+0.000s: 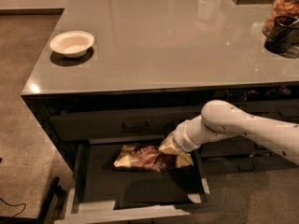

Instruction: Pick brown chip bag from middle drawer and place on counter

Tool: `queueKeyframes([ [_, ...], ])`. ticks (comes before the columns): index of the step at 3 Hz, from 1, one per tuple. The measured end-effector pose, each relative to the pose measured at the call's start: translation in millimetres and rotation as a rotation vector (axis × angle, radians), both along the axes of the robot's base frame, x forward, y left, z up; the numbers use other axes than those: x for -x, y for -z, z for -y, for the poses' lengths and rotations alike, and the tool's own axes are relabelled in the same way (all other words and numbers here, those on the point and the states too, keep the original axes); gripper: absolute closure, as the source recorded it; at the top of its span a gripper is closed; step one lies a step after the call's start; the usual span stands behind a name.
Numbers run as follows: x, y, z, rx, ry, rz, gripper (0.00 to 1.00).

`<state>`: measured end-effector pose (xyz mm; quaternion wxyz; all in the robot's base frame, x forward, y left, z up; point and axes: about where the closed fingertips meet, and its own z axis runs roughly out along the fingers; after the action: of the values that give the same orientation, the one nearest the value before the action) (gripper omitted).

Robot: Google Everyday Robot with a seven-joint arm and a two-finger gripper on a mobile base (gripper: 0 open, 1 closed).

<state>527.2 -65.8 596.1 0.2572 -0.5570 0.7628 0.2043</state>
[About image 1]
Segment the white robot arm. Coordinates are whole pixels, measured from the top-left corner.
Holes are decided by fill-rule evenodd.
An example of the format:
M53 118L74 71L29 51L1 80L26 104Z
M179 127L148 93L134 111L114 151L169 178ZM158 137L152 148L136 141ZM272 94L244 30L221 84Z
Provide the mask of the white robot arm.
M189 153L205 143L238 135L299 164L297 124L254 116L222 100L206 103L199 116L181 122L159 149L165 154Z

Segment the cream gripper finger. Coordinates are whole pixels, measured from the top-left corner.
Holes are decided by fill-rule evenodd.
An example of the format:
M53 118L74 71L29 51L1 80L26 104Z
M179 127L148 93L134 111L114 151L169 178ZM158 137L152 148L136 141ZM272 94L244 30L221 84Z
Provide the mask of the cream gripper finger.
M177 155L180 152L178 144L174 141L174 133L171 132L160 144L159 150L163 154Z
M193 165L192 156L189 153L186 153L184 151L177 151L176 156L177 167L186 167Z

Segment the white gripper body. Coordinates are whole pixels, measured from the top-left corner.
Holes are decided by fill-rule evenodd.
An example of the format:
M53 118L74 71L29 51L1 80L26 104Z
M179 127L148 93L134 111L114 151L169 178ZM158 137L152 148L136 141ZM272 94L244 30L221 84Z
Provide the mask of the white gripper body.
M185 152L194 151L201 145L215 142L217 139L218 135L208 129L201 116L183 121L173 132L174 142Z

